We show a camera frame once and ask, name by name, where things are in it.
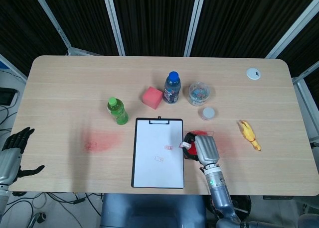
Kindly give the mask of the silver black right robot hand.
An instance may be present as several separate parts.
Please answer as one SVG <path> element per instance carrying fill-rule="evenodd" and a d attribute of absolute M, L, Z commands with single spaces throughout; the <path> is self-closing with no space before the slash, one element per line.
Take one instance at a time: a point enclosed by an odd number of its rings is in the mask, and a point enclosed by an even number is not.
<path fill-rule="evenodd" d="M 198 161 L 203 166 L 217 164 L 220 158 L 215 140 L 210 135 L 189 132 L 180 147 L 186 159 Z"/>

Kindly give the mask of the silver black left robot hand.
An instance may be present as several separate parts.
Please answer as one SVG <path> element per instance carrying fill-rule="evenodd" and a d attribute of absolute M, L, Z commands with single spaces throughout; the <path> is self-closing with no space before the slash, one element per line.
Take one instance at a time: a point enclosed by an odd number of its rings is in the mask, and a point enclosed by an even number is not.
<path fill-rule="evenodd" d="M 40 165 L 33 170 L 22 170 L 21 160 L 29 137 L 35 129 L 26 127 L 18 133 L 10 135 L 0 151 L 0 188 L 12 185 L 18 178 L 40 173 L 45 166 Z"/>

